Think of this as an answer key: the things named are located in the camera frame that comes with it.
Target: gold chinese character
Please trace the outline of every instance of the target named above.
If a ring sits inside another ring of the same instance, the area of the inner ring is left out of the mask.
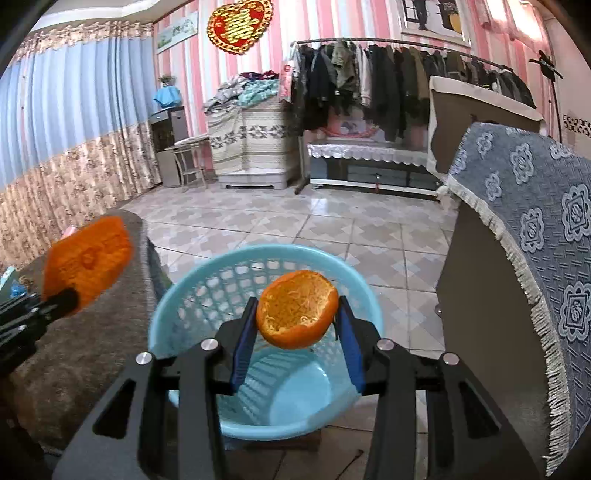
[[[241,8],[237,13],[228,14],[223,20],[226,23],[226,32],[220,36],[230,43],[251,38],[255,30],[253,25],[259,23],[256,18],[251,18],[251,11],[248,8]]]

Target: blue patterned blanket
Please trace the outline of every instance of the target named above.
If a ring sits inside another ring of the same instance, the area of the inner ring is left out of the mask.
[[[591,417],[591,162],[551,138],[475,123],[447,188],[495,233],[532,305],[546,358],[549,475]]]

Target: pile of clothes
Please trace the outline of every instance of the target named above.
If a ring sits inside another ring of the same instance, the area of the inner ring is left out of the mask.
[[[409,125],[427,125],[429,80],[448,77],[494,90],[532,108],[527,85],[512,71],[487,70],[482,62],[465,62],[460,53],[446,57],[414,47],[371,45],[365,49],[339,40],[317,50],[299,46],[293,51],[294,113],[298,133],[326,127],[330,108],[336,115],[363,108],[365,119],[384,130],[388,141],[403,138]]]
[[[279,75],[272,70],[265,73],[241,73],[222,83],[213,98],[203,104],[203,111],[213,113],[236,105],[249,108],[278,92]]]

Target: silver screw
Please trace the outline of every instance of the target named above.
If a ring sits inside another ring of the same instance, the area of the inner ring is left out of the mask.
[[[387,352],[387,351],[391,350],[392,348],[394,348],[394,342],[392,340],[390,340],[389,338],[380,338],[380,340],[378,340],[378,343],[376,343],[376,346],[380,350]]]
[[[206,338],[203,342],[201,342],[201,348],[203,350],[215,350],[219,345],[218,341],[215,338]]]
[[[152,354],[150,352],[141,352],[135,357],[135,363],[138,365],[147,365],[152,361]]]
[[[454,366],[460,363],[460,357],[458,357],[455,353],[446,353],[443,355],[443,361],[447,365]]]

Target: tiled floor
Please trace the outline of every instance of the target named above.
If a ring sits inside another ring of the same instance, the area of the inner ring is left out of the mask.
[[[436,202],[310,186],[298,196],[293,188],[224,191],[214,184],[184,193],[159,188],[124,208],[148,222],[149,236],[174,282],[200,261],[244,245],[308,245],[343,258],[366,278],[378,296],[389,338],[417,355],[438,357],[445,348],[434,312],[435,286],[456,216]],[[236,454],[244,465],[241,475],[246,480],[363,478],[376,402],[375,397],[359,400],[323,429],[317,453]],[[424,393],[417,394],[417,439],[417,478],[422,479]]]

